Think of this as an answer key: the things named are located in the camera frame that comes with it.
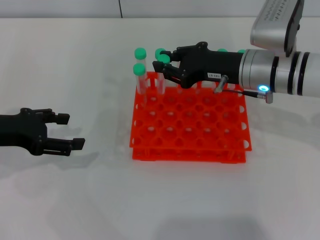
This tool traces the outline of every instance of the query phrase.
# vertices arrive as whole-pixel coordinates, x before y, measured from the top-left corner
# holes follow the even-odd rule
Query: test tube
[[[164,64],[170,64],[170,57],[165,54],[160,54],[158,59],[159,62]],[[158,94],[165,94],[166,91],[166,80],[163,73],[158,72],[158,81],[157,81],[157,92]]]
[[[136,89],[138,94],[146,94],[147,91],[147,72],[146,67],[142,63],[136,63],[133,66],[133,73],[136,76]]]
[[[159,56],[161,55],[160,53],[162,52],[162,51],[165,51],[165,49],[164,48],[158,48],[157,50],[155,50],[155,59],[156,60],[158,60],[159,61]]]
[[[134,51],[134,57],[136,59],[136,62],[138,64],[143,64],[145,67],[147,67],[146,63],[146,57],[147,57],[147,51],[143,47],[138,47]]]

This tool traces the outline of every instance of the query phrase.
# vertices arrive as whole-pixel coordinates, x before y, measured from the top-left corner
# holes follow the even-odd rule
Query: green cap
[[[142,63],[136,63],[133,66],[133,73],[136,76],[143,76],[146,73],[146,67]]]
[[[170,63],[170,57],[165,54],[160,54],[160,56],[157,59],[159,62],[163,62],[164,64],[169,64]]]
[[[158,60],[158,57],[160,56],[160,53],[162,51],[165,51],[165,49],[164,48],[158,48],[157,50],[155,50],[155,59]]]
[[[147,51],[143,47],[138,47],[134,51],[134,57],[138,60],[143,60],[147,57]]]

